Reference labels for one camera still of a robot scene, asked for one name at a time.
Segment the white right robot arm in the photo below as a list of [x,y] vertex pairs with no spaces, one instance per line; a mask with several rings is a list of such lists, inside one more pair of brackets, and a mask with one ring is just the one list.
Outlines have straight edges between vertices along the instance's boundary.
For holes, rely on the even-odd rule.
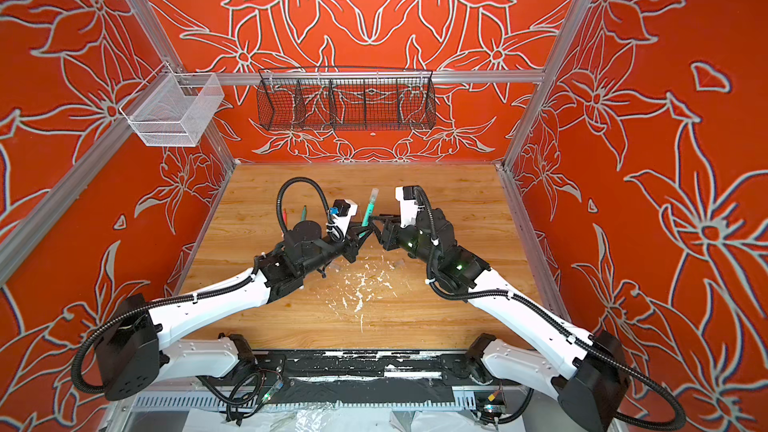
[[425,263],[426,282],[442,298],[486,312],[531,346],[525,352],[497,338],[477,339],[476,356],[493,377],[550,396],[587,431],[609,429],[630,382],[616,337],[594,335],[539,306],[460,246],[441,210],[420,211],[407,220],[387,214],[373,222],[384,249],[402,249]]

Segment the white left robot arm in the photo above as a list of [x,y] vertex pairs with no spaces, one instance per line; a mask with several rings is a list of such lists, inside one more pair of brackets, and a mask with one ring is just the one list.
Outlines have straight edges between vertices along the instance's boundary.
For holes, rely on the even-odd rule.
[[319,224],[304,221],[281,242],[255,257],[252,267],[188,294],[147,301],[125,299],[82,344],[78,356],[94,351],[101,382],[89,385],[75,363],[71,377],[83,392],[109,401],[131,397],[155,382],[229,375],[252,362],[246,340],[232,334],[210,346],[193,346],[185,337],[226,317],[276,302],[300,289],[311,272],[324,273],[338,258],[354,262],[370,236],[371,225],[350,222],[324,235]]

